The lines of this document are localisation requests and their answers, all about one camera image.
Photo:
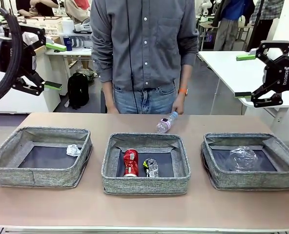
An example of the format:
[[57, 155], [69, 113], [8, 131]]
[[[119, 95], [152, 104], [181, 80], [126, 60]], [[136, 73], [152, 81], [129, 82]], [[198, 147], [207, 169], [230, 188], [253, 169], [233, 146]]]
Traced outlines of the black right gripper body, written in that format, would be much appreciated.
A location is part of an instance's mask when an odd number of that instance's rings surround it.
[[266, 64], [263, 85], [276, 93], [289, 91], [289, 56], [280, 56]]

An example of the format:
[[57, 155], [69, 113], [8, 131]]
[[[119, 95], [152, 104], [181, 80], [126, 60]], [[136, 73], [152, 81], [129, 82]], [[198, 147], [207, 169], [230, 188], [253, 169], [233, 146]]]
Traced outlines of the person's left hand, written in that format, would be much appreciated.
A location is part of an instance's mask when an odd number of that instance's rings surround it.
[[184, 102], [185, 102], [185, 94], [179, 93], [173, 102], [172, 111], [177, 112], [179, 115], [184, 113]]

